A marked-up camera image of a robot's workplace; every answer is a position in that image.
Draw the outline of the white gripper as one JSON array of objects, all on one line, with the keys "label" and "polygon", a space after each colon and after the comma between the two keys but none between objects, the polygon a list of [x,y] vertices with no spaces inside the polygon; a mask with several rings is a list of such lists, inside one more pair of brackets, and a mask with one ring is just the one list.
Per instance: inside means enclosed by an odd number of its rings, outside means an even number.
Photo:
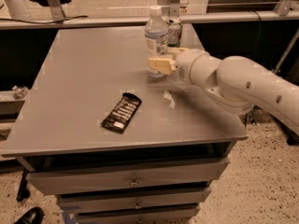
[{"label": "white gripper", "polygon": [[188,49],[181,47],[169,47],[167,53],[177,55],[176,59],[170,58],[148,58],[148,68],[153,74],[171,75],[176,70],[176,76],[192,84],[191,71],[194,63],[208,52],[200,49]]}]

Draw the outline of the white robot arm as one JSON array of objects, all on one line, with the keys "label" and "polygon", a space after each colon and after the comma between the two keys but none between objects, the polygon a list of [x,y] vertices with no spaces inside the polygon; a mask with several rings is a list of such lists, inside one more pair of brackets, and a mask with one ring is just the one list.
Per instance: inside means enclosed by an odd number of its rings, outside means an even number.
[{"label": "white robot arm", "polygon": [[299,87],[242,56],[223,60],[201,49],[170,48],[148,58],[150,69],[199,87],[223,109],[237,115],[258,106],[299,133]]}]

